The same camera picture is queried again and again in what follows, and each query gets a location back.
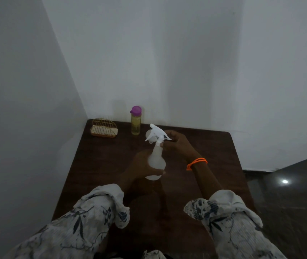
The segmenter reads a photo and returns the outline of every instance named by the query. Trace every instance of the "purple bottle lid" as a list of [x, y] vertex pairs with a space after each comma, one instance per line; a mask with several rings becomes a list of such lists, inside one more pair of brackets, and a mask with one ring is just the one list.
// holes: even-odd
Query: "purple bottle lid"
[[130, 111], [131, 114], [134, 116], [140, 116], [141, 115], [141, 107], [140, 106], [134, 106], [132, 107], [132, 110]]

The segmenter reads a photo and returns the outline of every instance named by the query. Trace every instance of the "spray nozzle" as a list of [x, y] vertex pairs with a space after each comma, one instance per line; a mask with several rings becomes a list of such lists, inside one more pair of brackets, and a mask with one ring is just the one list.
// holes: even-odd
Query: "spray nozzle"
[[171, 140], [161, 128], [155, 126], [154, 124], [150, 124], [150, 127], [152, 130], [150, 131], [146, 141], [149, 140], [150, 143], [156, 141], [156, 145], [160, 145], [164, 140]]

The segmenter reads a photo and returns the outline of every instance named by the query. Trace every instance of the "right hand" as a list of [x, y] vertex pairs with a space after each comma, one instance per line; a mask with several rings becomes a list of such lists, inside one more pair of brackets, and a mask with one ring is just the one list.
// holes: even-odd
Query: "right hand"
[[189, 143], [185, 135], [174, 130], [166, 130], [165, 133], [169, 138], [171, 138], [171, 141], [164, 141], [161, 143], [161, 147], [166, 150], [177, 151], [187, 161], [187, 163], [201, 157], [201, 155]]

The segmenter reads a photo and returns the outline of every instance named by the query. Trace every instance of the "sleeve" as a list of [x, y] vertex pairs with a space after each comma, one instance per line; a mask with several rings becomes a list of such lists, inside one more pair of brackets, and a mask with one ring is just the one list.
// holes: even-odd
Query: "sleeve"
[[286, 258], [260, 231], [260, 217], [230, 190], [219, 190], [209, 200], [190, 201], [184, 211], [202, 221], [219, 258]]
[[4, 258], [93, 258], [111, 224], [124, 228], [130, 220], [123, 196], [117, 184], [96, 187]]

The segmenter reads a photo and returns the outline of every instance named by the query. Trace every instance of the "plastic bottle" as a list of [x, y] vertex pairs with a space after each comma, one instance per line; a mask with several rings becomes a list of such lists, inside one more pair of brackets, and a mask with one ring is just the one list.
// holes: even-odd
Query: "plastic bottle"
[[[150, 127], [152, 128], [152, 130], [147, 131], [146, 141], [149, 141], [149, 143], [156, 142], [156, 144], [155, 147], [153, 148], [152, 154], [148, 158], [148, 163], [152, 168], [164, 170], [164, 168], [166, 167], [166, 161], [164, 161], [162, 157], [163, 148], [160, 146], [160, 144], [164, 140], [171, 140], [171, 139], [161, 128], [155, 126], [154, 124], [150, 124]], [[161, 175], [149, 175], [146, 178], [155, 181], [160, 179]]]
[[140, 122], [141, 122], [141, 107], [134, 106], [130, 111], [131, 116], [131, 133], [138, 135], [140, 133]]

